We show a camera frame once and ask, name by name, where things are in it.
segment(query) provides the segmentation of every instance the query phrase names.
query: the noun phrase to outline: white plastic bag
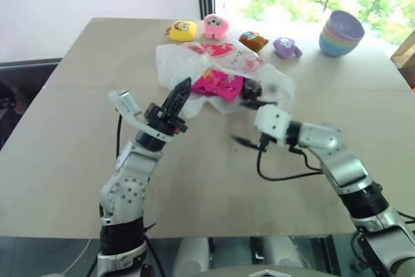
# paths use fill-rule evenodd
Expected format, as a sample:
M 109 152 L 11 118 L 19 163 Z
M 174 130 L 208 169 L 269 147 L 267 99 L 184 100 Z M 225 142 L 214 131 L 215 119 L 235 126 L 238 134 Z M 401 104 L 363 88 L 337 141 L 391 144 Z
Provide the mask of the white plastic bag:
M 260 82 L 263 95 L 259 99 L 262 101 L 279 102 L 288 111 L 294 103 L 295 82 L 273 65 L 265 64 L 256 53 L 238 41 L 222 45 L 198 42 L 158 45 L 156 66 L 158 81 L 168 90 L 187 77 L 194 84 L 206 70 L 215 69 Z M 226 102 L 217 96 L 192 93 L 182 112 L 186 118 L 192 118 L 205 102 L 210 102 L 220 113 L 226 114 L 241 110 L 240 101 Z

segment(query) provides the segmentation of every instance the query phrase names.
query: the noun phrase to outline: stacked bowls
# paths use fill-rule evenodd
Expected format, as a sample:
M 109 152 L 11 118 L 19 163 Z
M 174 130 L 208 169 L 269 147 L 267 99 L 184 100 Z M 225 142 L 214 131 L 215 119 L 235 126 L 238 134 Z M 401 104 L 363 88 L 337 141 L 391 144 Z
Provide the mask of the stacked bowls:
M 342 56 L 352 51 L 364 36 L 357 18 L 345 11 L 333 11 L 320 34 L 320 48 L 329 56 Z

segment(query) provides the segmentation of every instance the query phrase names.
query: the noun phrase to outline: yellow plush toy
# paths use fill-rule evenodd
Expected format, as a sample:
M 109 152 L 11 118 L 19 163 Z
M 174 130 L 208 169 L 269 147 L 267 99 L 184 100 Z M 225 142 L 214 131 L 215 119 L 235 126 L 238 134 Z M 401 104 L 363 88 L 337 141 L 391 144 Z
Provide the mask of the yellow plush toy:
M 192 21 L 176 21 L 173 26 L 166 30 L 171 40 L 177 42 L 191 42 L 197 31 L 197 24 Z

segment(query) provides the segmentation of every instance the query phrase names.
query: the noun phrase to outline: brown plush toy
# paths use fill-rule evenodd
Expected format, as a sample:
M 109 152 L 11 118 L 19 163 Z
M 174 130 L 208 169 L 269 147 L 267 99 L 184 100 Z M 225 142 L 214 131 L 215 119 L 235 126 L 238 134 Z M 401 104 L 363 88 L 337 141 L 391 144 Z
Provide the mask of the brown plush toy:
M 239 41 L 249 49 L 259 52 L 268 42 L 268 39 L 261 37 L 257 32 L 244 32 Z

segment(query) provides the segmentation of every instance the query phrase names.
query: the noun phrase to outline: beige table surface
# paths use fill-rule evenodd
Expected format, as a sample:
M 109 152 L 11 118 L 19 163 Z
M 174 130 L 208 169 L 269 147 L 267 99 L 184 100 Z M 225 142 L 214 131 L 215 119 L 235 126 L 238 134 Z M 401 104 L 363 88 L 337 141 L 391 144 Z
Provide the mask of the beige table surface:
M 156 80 L 155 46 L 168 42 L 163 32 L 171 23 L 94 19 L 87 25 L 0 152 L 0 235 L 99 236 L 98 196 L 113 174 L 117 120 L 106 95 L 128 89 L 142 108 L 161 104 L 167 90 Z M 244 30 L 231 30 L 227 39 Z M 303 51 L 286 61 L 268 44 L 260 55 L 296 81 L 295 118 L 343 129 L 388 200 L 414 215 L 414 94 L 373 40 L 328 58 L 318 48 L 319 30 L 259 29 L 270 39 L 291 35 Z M 353 230 L 323 176 L 267 182 L 256 175 L 255 152 L 229 136 L 258 138 L 253 118 L 253 112 L 220 115 L 206 106 L 188 121 L 187 133 L 166 145 L 146 202 L 145 222 L 157 221 L 152 237 Z M 124 126 L 122 143 L 134 135 Z M 265 154 L 262 167 L 274 176 L 307 172 L 299 156 L 278 147 Z

